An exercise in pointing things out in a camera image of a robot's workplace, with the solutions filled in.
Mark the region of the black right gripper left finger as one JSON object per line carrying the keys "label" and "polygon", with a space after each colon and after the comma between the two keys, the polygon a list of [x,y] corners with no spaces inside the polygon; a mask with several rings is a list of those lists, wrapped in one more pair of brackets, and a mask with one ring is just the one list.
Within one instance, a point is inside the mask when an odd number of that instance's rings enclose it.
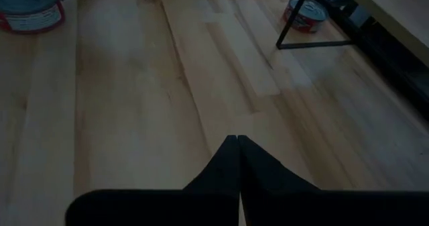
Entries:
{"label": "black right gripper left finger", "polygon": [[100,189],[76,198],[65,226],[238,226],[240,150],[228,135],[180,190]]}

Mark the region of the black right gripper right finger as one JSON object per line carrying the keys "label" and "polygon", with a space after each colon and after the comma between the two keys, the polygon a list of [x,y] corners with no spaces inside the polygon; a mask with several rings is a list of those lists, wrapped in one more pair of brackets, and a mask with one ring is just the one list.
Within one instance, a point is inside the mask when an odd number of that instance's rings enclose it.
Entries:
{"label": "black right gripper right finger", "polygon": [[429,226],[428,191],[322,190],[247,136],[238,142],[250,226]]}

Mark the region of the red label seafood can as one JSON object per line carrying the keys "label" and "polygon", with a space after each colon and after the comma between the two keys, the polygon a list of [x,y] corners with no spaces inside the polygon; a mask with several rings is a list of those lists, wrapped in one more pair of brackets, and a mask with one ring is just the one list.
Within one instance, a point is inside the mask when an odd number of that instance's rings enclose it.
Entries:
{"label": "red label seafood can", "polygon": [[64,20],[61,0],[0,0],[0,28],[9,32],[46,32]]}
{"label": "red label seafood can", "polygon": [[301,6],[292,28],[303,33],[315,33],[328,17],[326,9],[315,0],[305,0]]}

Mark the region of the wooden shelf with black legs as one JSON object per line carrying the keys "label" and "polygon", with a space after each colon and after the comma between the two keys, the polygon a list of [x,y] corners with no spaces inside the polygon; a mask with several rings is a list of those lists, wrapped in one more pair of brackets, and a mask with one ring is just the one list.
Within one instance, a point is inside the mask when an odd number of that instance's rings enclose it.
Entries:
{"label": "wooden shelf with black legs", "polygon": [[[283,43],[295,17],[305,0],[298,0],[292,9],[275,46],[279,50],[346,46],[357,44],[362,38],[357,32],[350,32],[349,39],[333,42],[299,44]],[[413,55],[429,68],[429,0],[355,0]]]}

